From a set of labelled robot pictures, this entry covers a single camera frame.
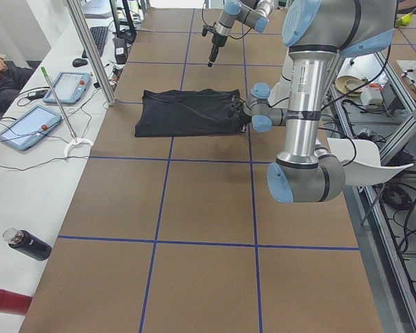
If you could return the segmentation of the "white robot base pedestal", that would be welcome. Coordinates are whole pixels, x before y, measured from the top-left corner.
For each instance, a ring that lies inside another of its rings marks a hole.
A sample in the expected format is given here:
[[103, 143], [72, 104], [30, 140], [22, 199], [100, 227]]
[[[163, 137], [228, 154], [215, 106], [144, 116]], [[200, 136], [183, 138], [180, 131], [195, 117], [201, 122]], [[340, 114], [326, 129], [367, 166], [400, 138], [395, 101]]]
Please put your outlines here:
[[269, 104], [274, 108], [287, 108], [288, 98], [291, 90], [291, 80], [293, 75], [293, 60], [286, 52], [285, 60], [281, 69], [279, 82], [271, 89]]

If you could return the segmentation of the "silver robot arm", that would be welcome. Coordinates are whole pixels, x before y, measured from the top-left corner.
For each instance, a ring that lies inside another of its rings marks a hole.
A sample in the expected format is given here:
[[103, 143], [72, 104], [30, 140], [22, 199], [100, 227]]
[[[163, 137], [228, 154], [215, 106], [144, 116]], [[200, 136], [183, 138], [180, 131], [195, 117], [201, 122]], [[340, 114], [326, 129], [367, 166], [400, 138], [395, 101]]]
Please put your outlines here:
[[345, 186], [338, 158], [317, 142], [329, 62], [364, 56], [391, 45], [396, 1], [295, 1], [282, 41], [293, 61], [284, 147], [267, 169], [268, 188], [280, 203], [335, 198]]
[[268, 16], [275, 8], [274, 1], [225, 1], [219, 20], [213, 25], [204, 23], [202, 36], [212, 33], [212, 48], [208, 67], [212, 67], [219, 49], [224, 47], [235, 22], [241, 22], [251, 30], [264, 32], [268, 25]]

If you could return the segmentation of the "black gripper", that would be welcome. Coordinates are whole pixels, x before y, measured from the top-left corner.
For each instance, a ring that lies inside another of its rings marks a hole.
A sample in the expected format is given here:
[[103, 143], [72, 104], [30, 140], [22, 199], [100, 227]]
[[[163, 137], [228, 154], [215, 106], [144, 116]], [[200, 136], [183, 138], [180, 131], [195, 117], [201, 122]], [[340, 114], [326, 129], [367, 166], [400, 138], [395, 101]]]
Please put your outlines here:
[[211, 53], [209, 55], [208, 67], [213, 66], [213, 64], [215, 63], [217, 59], [219, 48], [224, 47], [226, 44], [226, 41], [227, 41], [226, 35], [220, 35], [218, 33], [213, 34], [213, 37], [211, 39], [213, 46], [211, 49]]
[[241, 101], [236, 101], [234, 103], [234, 116], [238, 119], [238, 122], [242, 127], [248, 125], [252, 120], [251, 116], [245, 113], [243, 102]]

